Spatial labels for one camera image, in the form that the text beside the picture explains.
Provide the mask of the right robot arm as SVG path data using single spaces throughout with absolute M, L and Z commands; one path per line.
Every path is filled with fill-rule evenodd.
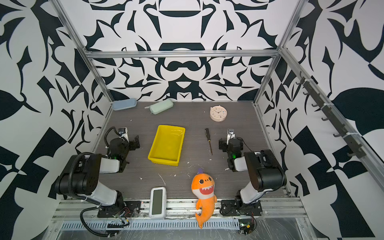
M 238 210 L 256 204 L 266 193 L 277 191 L 287 184 L 284 170 L 271 150 L 243 153 L 245 145 L 233 129 L 227 130 L 225 140 L 219 140 L 219 149 L 228 155 L 228 168 L 233 172 L 246 171 L 250 177 L 249 183 L 235 197 Z

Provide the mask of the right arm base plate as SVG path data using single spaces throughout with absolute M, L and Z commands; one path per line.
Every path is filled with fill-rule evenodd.
M 220 214 L 224 217 L 261 216 L 263 213 L 260 202 L 244 204 L 241 200 L 221 200 Z

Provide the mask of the yellow plastic bin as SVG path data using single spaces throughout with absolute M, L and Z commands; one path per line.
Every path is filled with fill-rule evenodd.
M 177 167 L 180 162 L 186 129 L 159 125 L 148 159 L 155 164 Z

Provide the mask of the black screwdriver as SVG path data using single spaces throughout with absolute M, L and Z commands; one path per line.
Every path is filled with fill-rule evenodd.
M 207 138 L 207 141 L 209 143 L 209 146 L 210 146 L 210 153 L 211 153 L 211 155 L 213 155 L 212 144 L 211 144 L 211 135 L 210 135 L 210 131 L 208 128 L 205 128 L 205 134 L 206 134 L 206 138 Z

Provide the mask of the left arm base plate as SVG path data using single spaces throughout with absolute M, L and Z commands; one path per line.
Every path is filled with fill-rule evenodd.
M 140 213 L 141 201 L 124 201 L 121 206 L 101 206 L 98 218 L 112 218 L 119 215 L 122 218 L 130 218 Z

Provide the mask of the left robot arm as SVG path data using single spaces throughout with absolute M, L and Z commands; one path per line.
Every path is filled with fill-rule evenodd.
M 102 184 L 99 177 L 122 173 L 129 164 L 129 152 L 141 147 L 140 138 L 135 136 L 130 141 L 127 128 L 111 127 L 104 135 L 104 143 L 105 155 L 84 152 L 71 156 L 54 184 L 57 194 L 101 207 L 125 207 L 122 193 Z

